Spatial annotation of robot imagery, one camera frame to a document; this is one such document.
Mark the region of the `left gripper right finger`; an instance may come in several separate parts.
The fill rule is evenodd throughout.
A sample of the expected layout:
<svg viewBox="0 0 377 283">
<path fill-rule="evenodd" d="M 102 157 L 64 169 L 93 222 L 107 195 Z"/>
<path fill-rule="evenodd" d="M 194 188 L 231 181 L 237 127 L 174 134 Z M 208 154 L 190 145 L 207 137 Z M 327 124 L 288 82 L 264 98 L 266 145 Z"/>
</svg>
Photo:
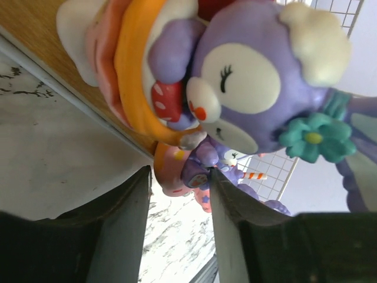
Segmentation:
<svg viewBox="0 0 377 283">
<path fill-rule="evenodd" d="M 210 171 L 221 282 L 375 282 L 375 213 L 279 213 Z"/>
</svg>

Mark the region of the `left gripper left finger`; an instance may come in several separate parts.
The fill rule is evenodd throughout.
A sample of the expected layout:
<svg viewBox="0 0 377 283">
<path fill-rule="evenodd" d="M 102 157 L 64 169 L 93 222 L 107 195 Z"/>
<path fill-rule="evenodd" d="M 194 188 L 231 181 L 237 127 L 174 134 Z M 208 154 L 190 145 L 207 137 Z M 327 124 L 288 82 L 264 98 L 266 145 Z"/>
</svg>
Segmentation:
<svg viewBox="0 0 377 283">
<path fill-rule="evenodd" d="M 1 213 L 2 282 L 137 282 L 151 168 L 55 219 Z"/>
</svg>

